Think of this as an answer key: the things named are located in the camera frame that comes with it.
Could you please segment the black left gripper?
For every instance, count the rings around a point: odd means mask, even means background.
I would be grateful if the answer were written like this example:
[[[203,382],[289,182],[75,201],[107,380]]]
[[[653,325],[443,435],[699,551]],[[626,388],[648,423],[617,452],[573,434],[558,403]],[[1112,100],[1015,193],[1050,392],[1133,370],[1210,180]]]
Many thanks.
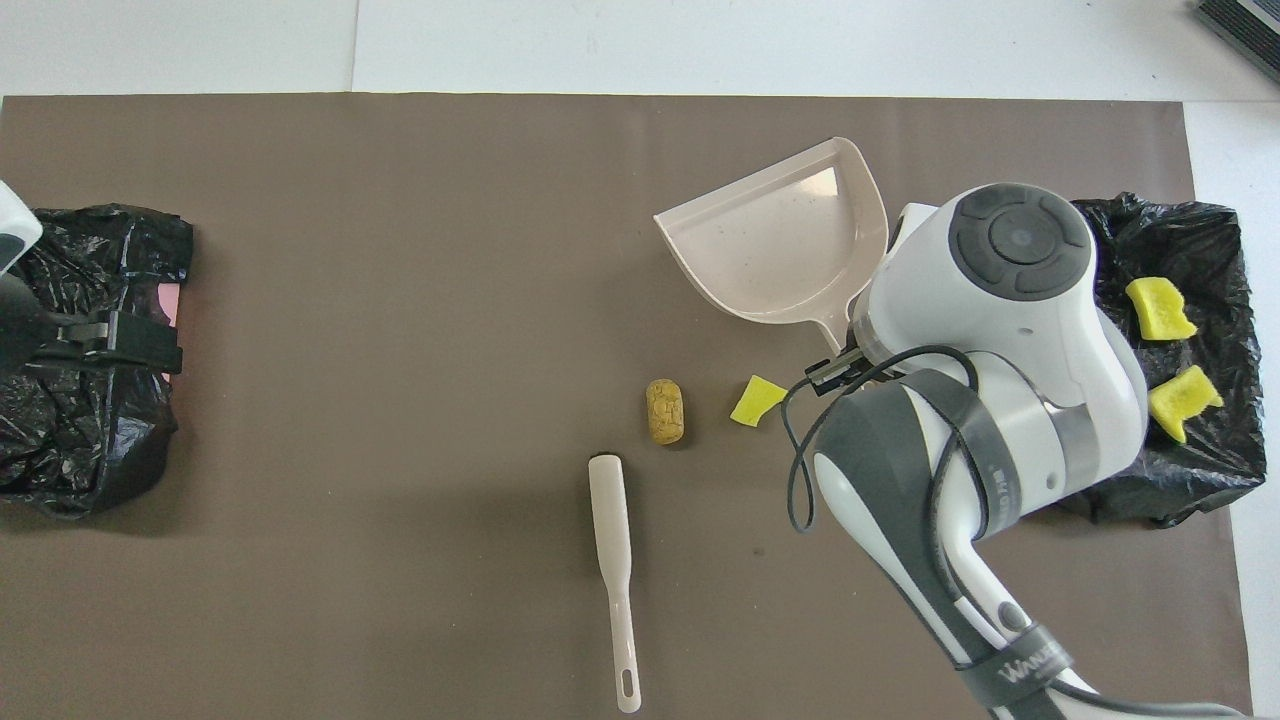
[[[90,343],[105,338],[105,361],[142,366],[168,375],[184,369],[174,325],[154,320],[109,320],[109,313],[47,311],[19,278],[1,279],[1,372],[35,368],[86,372],[93,365]]]

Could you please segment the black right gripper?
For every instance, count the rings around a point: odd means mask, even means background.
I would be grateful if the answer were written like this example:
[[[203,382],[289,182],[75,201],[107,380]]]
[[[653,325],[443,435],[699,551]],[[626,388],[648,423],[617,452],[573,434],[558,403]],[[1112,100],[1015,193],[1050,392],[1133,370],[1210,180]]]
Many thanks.
[[[870,361],[861,348],[846,347],[835,357],[823,359],[805,369],[805,382],[815,396],[822,397],[837,388],[850,386],[870,370]]]

